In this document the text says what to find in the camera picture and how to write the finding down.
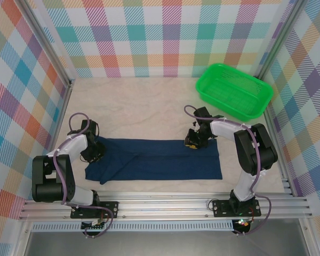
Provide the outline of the small circuit board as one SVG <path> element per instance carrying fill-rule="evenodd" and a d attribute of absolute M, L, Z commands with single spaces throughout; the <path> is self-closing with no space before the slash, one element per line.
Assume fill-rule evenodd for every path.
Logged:
<path fill-rule="evenodd" d="M 233 220 L 233 233 L 234 234 L 242 234 L 242 233 L 248 233 L 251 228 L 251 220 Z"/>
<path fill-rule="evenodd" d="M 81 230 L 104 230 L 106 228 L 106 223 L 99 221 L 84 221 L 81 222 Z"/>

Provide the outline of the navy blue t-shirt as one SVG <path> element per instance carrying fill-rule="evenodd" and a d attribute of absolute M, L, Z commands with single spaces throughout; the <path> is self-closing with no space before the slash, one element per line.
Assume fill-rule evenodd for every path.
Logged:
<path fill-rule="evenodd" d="M 191 149 L 182 140 L 99 138 L 106 151 L 89 164 L 85 177 L 105 184 L 132 180 L 221 180 L 217 142 Z"/>

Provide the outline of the aluminium frame post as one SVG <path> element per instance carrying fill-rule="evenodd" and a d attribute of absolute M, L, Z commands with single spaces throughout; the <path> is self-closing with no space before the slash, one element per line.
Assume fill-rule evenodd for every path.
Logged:
<path fill-rule="evenodd" d="M 307 2 L 308 0 L 282 0 L 260 50 L 254 77 L 263 80 L 269 72 Z"/>
<path fill-rule="evenodd" d="M 31 26 L 36 38 L 41 44 L 41 47 L 45 50 L 46 55 L 50 58 L 51 63 L 54 65 L 55 70 L 60 75 L 62 81 L 67 87 L 71 86 L 71 79 L 67 75 L 63 65 L 61 64 L 55 50 L 53 49 L 49 39 L 44 32 L 43 27 L 39 24 L 32 8 L 29 6 L 27 0 L 15 0 L 16 4 L 19 5 L 24 17 L 27 19 Z"/>

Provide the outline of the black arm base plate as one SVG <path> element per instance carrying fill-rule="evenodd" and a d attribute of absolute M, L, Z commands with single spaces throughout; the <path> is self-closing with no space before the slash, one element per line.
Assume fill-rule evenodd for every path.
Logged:
<path fill-rule="evenodd" d="M 72 205 L 71 219 L 109 219 L 116 218 L 118 214 L 118 202 L 106 201 L 96 205 Z"/>
<path fill-rule="evenodd" d="M 252 198 L 248 201 L 231 203 L 230 200 L 213 200 L 214 217 L 260 217 L 259 201 Z"/>

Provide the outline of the green plastic basket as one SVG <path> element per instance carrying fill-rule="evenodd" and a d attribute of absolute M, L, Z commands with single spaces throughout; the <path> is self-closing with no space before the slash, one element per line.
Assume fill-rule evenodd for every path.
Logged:
<path fill-rule="evenodd" d="M 274 95 L 269 84 L 222 63 L 207 68 L 196 90 L 203 101 L 241 121 L 260 117 Z"/>

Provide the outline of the aluminium mounting rail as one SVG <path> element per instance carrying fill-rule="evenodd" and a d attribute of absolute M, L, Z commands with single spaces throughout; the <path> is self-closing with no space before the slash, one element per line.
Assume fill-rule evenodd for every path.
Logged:
<path fill-rule="evenodd" d="M 228 199 L 229 193 L 143 193 L 100 191 L 101 201 L 118 201 L 119 221 L 127 220 L 204 220 L 213 219 L 207 205 L 211 199 Z M 304 197 L 287 193 L 268 193 L 270 200 L 259 199 L 261 218 L 311 218 L 311 208 Z M 69 221 L 71 208 L 54 203 L 26 201 L 19 221 Z"/>

